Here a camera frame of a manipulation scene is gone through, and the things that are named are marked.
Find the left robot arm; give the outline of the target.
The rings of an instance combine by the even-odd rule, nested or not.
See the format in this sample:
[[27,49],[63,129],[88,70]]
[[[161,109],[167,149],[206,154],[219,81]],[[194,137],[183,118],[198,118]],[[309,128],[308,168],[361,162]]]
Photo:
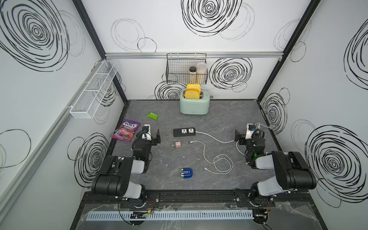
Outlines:
[[91,193],[145,202],[144,185],[131,182],[130,177],[132,174],[143,174],[148,171],[153,158],[151,149],[160,142],[160,131],[158,130],[156,136],[153,137],[150,133],[150,125],[144,125],[132,143],[133,155],[131,157],[109,155],[104,159],[92,183]]

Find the white lid plastic jar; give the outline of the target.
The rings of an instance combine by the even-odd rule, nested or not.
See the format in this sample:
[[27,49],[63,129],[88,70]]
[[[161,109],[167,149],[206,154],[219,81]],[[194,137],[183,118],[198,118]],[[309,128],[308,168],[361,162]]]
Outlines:
[[196,83],[205,84],[208,77],[208,68],[206,62],[199,62],[196,65]]

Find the purple Fox's candy bag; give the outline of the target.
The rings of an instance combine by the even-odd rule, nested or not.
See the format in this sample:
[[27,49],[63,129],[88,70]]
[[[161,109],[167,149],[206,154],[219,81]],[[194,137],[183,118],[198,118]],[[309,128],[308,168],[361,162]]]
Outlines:
[[140,122],[123,119],[122,125],[114,132],[112,139],[131,142]]

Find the green candy packet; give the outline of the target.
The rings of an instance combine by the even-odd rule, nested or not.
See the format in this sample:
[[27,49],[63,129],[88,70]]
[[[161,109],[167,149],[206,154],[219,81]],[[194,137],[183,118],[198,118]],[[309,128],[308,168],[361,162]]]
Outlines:
[[157,120],[159,118],[159,115],[153,113],[153,112],[150,112],[147,117],[151,118],[151,119],[154,119],[154,120]]

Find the mint green toaster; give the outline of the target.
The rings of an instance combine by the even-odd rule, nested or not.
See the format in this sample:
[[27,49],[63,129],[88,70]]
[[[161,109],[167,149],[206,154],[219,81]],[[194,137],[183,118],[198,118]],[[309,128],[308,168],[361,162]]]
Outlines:
[[210,108],[210,94],[209,92],[202,88],[199,99],[187,99],[185,98],[185,91],[188,89],[183,89],[180,92],[180,112],[187,115],[205,115],[209,112]]

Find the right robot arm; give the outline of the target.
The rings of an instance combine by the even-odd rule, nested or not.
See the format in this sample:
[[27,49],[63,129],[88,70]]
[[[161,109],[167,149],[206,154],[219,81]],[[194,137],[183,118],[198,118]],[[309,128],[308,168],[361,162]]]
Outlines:
[[253,183],[248,199],[254,205],[258,197],[270,197],[297,190],[312,190],[317,179],[297,151],[265,152],[265,134],[260,129],[247,130],[246,134],[235,131],[236,144],[246,147],[246,164],[252,169],[274,170],[275,176]]

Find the dark lid spice jar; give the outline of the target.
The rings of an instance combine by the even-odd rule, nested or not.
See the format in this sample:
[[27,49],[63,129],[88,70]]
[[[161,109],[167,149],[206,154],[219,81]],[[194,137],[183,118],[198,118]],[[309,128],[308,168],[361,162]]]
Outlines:
[[196,66],[191,66],[189,68],[189,83],[196,84]]

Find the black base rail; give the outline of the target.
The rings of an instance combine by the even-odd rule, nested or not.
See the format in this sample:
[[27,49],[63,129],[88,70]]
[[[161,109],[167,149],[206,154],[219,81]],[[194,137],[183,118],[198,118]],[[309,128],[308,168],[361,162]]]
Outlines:
[[250,190],[148,190],[143,198],[132,199],[120,196],[94,195],[86,192],[79,208],[86,205],[122,205],[126,209],[162,208],[170,204],[231,203],[237,208],[265,209],[276,203],[301,203],[313,205],[309,192],[291,192],[250,199]]

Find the black power strip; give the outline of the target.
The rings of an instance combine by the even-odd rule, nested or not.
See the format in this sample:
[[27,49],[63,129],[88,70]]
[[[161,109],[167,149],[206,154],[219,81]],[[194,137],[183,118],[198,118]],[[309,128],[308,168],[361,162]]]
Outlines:
[[176,128],[173,130],[174,137],[188,137],[188,136],[195,136],[196,129],[193,128]]

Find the yellow sponge toast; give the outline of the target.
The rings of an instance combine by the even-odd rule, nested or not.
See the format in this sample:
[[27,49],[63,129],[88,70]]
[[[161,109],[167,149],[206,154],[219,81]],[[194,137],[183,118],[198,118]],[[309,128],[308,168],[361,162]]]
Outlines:
[[201,85],[188,84],[184,93],[186,99],[200,99]]

